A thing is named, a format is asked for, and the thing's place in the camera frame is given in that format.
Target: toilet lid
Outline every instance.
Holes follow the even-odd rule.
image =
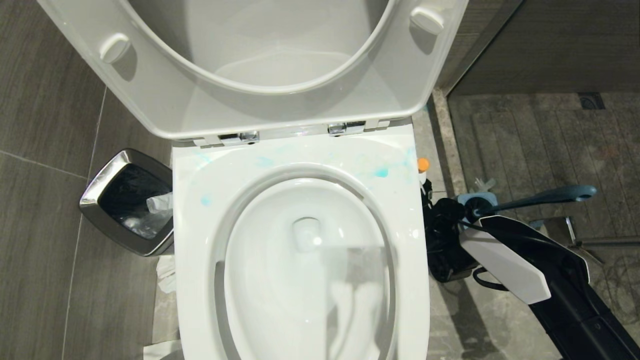
[[[157,136],[405,118],[467,0],[38,0]]]

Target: wood-grain tile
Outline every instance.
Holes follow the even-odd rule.
[[[61,359],[86,179],[0,154],[0,359]]]
[[[476,178],[486,181],[486,174],[480,157],[478,139],[471,120],[472,110],[466,97],[449,98],[451,122],[458,143],[460,162],[469,191]]]
[[[118,151],[133,148],[169,165],[171,141],[145,129],[108,90],[100,117],[90,174],[93,177]]]
[[[602,184],[598,180],[597,171],[589,152],[589,144],[585,141],[576,111],[560,110],[556,114],[566,147],[569,150],[577,182],[593,185],[601,190]],[[591,228],[593,237],[616,236],[605,194],[602,191],[598,192],[589,201],[586,201],[585,205],[589,219],[593,222]]]
[[[600,123],[600,129],[607,142],[611,147],[615,156],[613,162],[616,167],[616,174],[620,179],[622,189],[625,194],[629,212],[632,217],[632,223],[635,225],[636,233],[640,234],[640,164],[638,152],[631,152],[630,147],[625,141],[626,134],[620,127],[620,122],[628,124],[630,120],[628,115],[632,115],[632,111],[627,110],[610,110],[613,119],[609,119],[606,124]]]
[[[0,150],[86,176],[104,84],[36,1],[0,2]]]
[[[440,75],[438,75],[436,86],[445,86],[447,88],[453,86],[458,80],[458,77],[464,74],[465,69],[463,68],[468,67],[470,63],[465,62],[462,64],[462,62],[473,48],[479,36],[479,34],[464,34],[460,32],[456,34],[451,44],[451,50],[449,50]]]
[[[635,235],[634,219],[616,171],[616,164],[619,163],[618,150],[614,145],[607,144],[601,129],[602,124],[613,126],[616,122],[615,115],[609,110],[579,110],[575,113],[600,181],[598,190],[604,195],[616,236]]]
[[[600,93],[607,109],[640,110],[640,93],[637,92],[603,92]]]
[[[633,1],[525,1],[454,93],[639,91],[639,12]]]
[[[480,34],[489,25],[505,0],[470,0],[458,33]]]
[[[564,141],[562,129],[557,121],[555,111],[534,112],[540,127],[540,135],[549,154],[548,160],[557,186],[578,184],[573,169],[569,149]],[[593,237],[591,219],[583,202],[568,203],[563,206],[563,215],[573,219],[575,234],[578,238]]]
[[[479,148],[486,174],[485,181],[491,178],[495,179],[496,185],[491,189],[491,192],[496,195],[499,203],[509,202],[513,200],[513,195],[500,154],[499,139],[492,117],[489,113],[477,113],[472,115],[472,122],[478,139],[480,139]],[[503,211],[501,214],[507,217],[517,216],[513,210]]]
[[[616,119],[622,137],[631,154],[631,162],[636,170],[636,173],[640,175],[640,129],[638,123],[640,123],[640,109],[621,109],[615,110]]]
[[[555,188],[556,180],[551,170],[549,155],[534,114],[536,104],[533,104],[528,97],[510,97],[509,95],[507,97],[534,191],[538,193]],[[543,218],[558,217],[563,213],[562,204],[540,206],[540,214]]]
[[[535,189],[511,112],[491,113],[491,120],[511,196],[517,200],[533,195]],[[541,218],[540,209],[536,206],[516,209],[516,213],[525,223]]]
[[[152,340],[156,263],[82,219],[65,360],[142,359],[142,348]]]

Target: floor drain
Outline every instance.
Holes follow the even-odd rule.
[[[604,110],[604,102],[599,92],[579,92],[580,105],[584,110]]]

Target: trash can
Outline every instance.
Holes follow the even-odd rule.
[[[160,255],[173,243],[173,209],[150,210],[147,199],[170,197],[172,186],[170,168],[124,149],[93,178],[80,199],[80,211],[124,248],[140,256]]]

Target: white toilet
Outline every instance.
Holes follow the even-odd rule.
[[[39,0],[174,141],[187,360],[424,360],[410,116],[467,0]]]

